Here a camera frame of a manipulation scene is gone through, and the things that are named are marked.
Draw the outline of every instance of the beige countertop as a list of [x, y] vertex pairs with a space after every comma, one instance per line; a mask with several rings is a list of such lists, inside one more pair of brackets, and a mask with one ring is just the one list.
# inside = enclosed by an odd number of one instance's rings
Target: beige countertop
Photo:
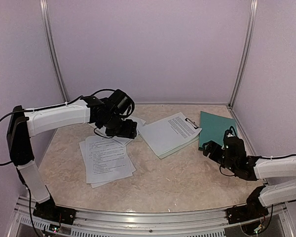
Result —
[[[199, 123], [200, 111], [231, 117], [225, 106], [208, 105], [136, 105], [133, 115], [152, 123], [182, 112]], [[159, 159], [137, 136], [127, 145], [137, 170], [134, 176], [93, 189], [86, 184], [78, 144], [92, 135], [93, 129], [87, 124], [56, 131], [39, 167], [56, 204], [118, 212], [194, 211], [245, 203], [261, 185], [221, 175], [219, 165], [198, 150], [198, 141]]]

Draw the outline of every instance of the white wall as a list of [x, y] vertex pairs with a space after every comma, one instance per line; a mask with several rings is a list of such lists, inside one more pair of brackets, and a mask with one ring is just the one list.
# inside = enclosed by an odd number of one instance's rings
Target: white wall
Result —
[[[40, 107], [61, 103], [44, 35], [39, 1], [0, 0], [0, 118], [14, 106]], [[9, 161], [6, 133], [0, 124], [0, 163]], [[32, 139], [40, 163], [52, 131]], [[0, 237], [19, 195], [24, 191], [14, 165], [0, 167]]]
[[296, 0], [259, 1], [234, 110], [258, 155], [296, 152]]
[[48, 2], [71, 99], [121, 88], [135, 102], [229, 102], [249, 0]]

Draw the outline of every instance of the metal frame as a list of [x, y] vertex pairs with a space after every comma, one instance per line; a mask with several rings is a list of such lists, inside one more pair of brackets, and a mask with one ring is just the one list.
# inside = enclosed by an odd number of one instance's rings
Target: metal frame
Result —
[[[19, 197], [13, 212], [11, 227], [6, 235], [7, 237], [16, 236], [20, 223], [31, 225], [28, 206], [29, 199], [27, 197]], [[35, 201], [32, 200], [32, 210], [34, 206]], [[76, 208], [77, 214], [74, 225], [62, 224], [62, 227], [71, 232], [71, 235], [66, 236], [92, 236], [94, 233], [115, 237], [189, 237], [199, 234], [206, 236], [206, 233], [210, 236], [210, 233], [224, 234], [225, 228], [240, 225], [240, 223], [228, 224], [226, 209], [227, 207], [178, 213], [121, 213]], [[273, 215], [278, 214], [281, 216], [281, 219], [287, 219], [285, 211], [285, 205], [278, 204], [274, 206]], [[43, 226], [56, 224], [37, 217], [33, 217], [33, 220], [35, 226], [41, 230]], [[285, 234], [288, 233], [287, 237], [293, 237], [293, 235], [289, 234], [289, 228], [287, 229], [285, 226], [283, 228], [286, 229]]]
[[[247, 136], [243, 126], [241, 125], [237, 115], [233, 111], [233, 106], [237, 99], [240, 84], [243, 79], [247, 59], [249, 56], [250, 45], [253, 37], [254, 24], [257, 13], [258, 0], [251, 0], [251, 7], [249, 13], [249, 21], [245, 36], [245, 44], [240, 60], [239, 69], [237, 72], [236, 82], [232, 91], [229, 104], [215, 104], [215, 103], [149, 103], [149, 104], [202, 104], [202, 105], [224, 105], [227, 106], [230, 114], [236, 120], [238, 129], [243, 135], [243, 139], [249, 146], [251, 153], [256, 155], [256, 151]], [[61, 74], [55, 45], [53, 42], [51, 24], [48, 13], [47, 0], [40, 0], [40, 8], [42, 13], [43, 25], [47, 39], [47, 45], [49, 48], [51, 60], [53, 63], [57, 83], [61, 91], [64, 101], [68, 101], [68, 93], [65, 83]], [[21, 224], [21, 219], [29, 216], [29, 199], [26, 197], [19, 197], [16, 207], [14, 209], [10, 228], [7, 230], [7, 237], [14, 237]], [[31, 207], [35, 206], [35, 202], [32, 201]], [[65, 228], [70, 228], [72, 231], [82, 233], [101, 233], [114, 236], [193, 236], [199, 232], [212, 232], [220, 231], [226, 227], [236, 226], [239, 224], [229, 225], [226, 217], [225, 208], [216, 208], [203, 211], [189, 211], [180, 213], [117, 213], [108, 211], [93, 211], [86, 209], [77, 209], [76, 219], [73, 226], [63, 225]], [[279, 204], [274, 206], [273, 215], [278, 214], [281, 218], [281, 223], [285, 236], [294, 237], [292, 230], [292, 223], [285, 204]], [[49, 225], [46, 220], [41, 220], [34, 217], [36, 227], [43, 225]]]
[[66, 102], [66, 101], [69, 101], [69, 97], [68, 97], [66, 86], [65, 86], [65, 83], [64, 83], [61, 71], [60, 71], [58, 59], [57, 59], [56, 49], [55, 49], [53, 35], [52, 35], [52, 31], [51, 31], [47, 0], [40, 0], [39, 2], [40, 2], [40, 10], [41, 10], [41, 15], [42, 15], [42, 19], [43, 19], [46, 39], [47, 39], [47, 45], [49, 48], [51, 61], [53, 63], [58, 87], [60, 89], [60, 92], [61, 92], [64, 102]]
[[237, 73], [236, 83], [233, 88], [231, 99], [229, 102], [229, 106], [231, 107], [231, 109], [233, 108], [235, 101], [237, 99], [240, 84], [241, 84], [241, 81], [243, 78], [243, 73], [246, 68], [247, 59], [248, 59], [249, 51], [250, 51], [252, 35], [253, 35], [253, 30], [254, 30], [255, 21], [256, 21], [257, 7], [258, 7], [258, 0], [251, 0], [251, 8], [250, 8], [250, 14], [249, 14], [249, 22], [248, 22], [248, 27], [247, 27], [245, 45], [244, 45], [242, 55], [241, 55], [240, 66], [239, 66], [238, 73]]

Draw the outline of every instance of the ventilation grille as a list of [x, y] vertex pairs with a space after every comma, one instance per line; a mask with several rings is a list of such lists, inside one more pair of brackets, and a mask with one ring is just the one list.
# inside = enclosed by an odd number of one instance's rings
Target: ventilation grille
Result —
[[[21, 217], [21, 223], [32, 226], [31, 220], [27, 216]], [[34, 226], [39, 230], [46, 230], [49, 229], [49, 223], [45, 222], [43, 220], [36, 220], [33, 219]], [[97, 232], [91, 232], [91, 231], [85, 231], [81, 229], [72, 228], [71, 229], [71, 236], [73, 237], [131, 237], [132, 235], [111, 235], [111, 234], [105, 234], [105, 233], [97, 233]], [[158, 235], [149, 235], [150, 237], [160, 237]], [[199, 232], [194, 233], [193, 235], [163, 235], [163, 237], [225, 237], [225, 231], [224, 229], [216, 230], [216, 231], [210, 231], [210, 232]]]
[[[21, 223], [28, 225], [28, 226], [32, 226], [30, 218], [26, 217], [26, 216], [21, 217]], [[46, 230], [48, 230], [48, 228], [49, 228], [49, 224], [44, 221], [37, 221], [37, 220], [33, 219], [33, 223], [34, 223], [35, 228], [37, 228], [39, 230], [44, 230], [44, 228]]]
[[[74, 237], [131, 237], [132, 235], [108, 235], [103, 233], [95, 233], [90, 231], [83, 231], [79, 229], [72, 229], [71, 236]], [[218, 231], [211, 231], [211, 232], [200, 232], [195, 233], [193, 235], [164, 235], [163, 237], [171, 236], [171, 237], [225, 237], [225, 231], [224, 230], [218, 230]]]

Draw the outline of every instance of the stack of papers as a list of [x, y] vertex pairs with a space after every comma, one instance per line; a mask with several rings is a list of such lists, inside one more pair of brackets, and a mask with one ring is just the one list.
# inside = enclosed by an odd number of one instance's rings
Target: stack of papers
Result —
[[[143, 127], [143, 126], [145, 125], [145, 123], [146, 123], [145, 120], [143, 120], [143, 119], [141, 119], [141, 118], [134, 117], [134, 116], [130, 116], [130, 117], [128, 117], [128, 119], [131, 119], [132, 121], [137, 122], [137, 134], [139, 133], [139, 132], [138, 132], [139, 129], [140, 129], [141, 127]], [[91, 127], [93, 127], [93, 128], [96, 128], [96, 126], [95, 126], [94, 123], [90, 123], [89, 125], [90, 125]], [[106, 130], [105, 127], [102, 127], [101, 129], [97, 129], [97, 131], [98, 131], [99, 133], [101, 133], [102, 135], [105, 135], [105, 136], [106, 136], [106, 134], [105, 134], [105, 130]], [[124, 147], [125, 147], [128, 143], [130, 143], [130, 142], [133, 140], [133, 139], [123, 138], [123, 137], [113, 137], [112, 139], [113, 139], [114, 141], [118, 142], [121, 146], [124, 146]]]
[[184, 114], [177, 113], [139, 128], [139, 133], [162, 159], [196, 141], [201, 130]]
[[91, 136], [79, 145], [86, 169], [86, 182], [93, 188], [133, 176], [136, 171], [126, 147], [121, 147], [112, 139]]

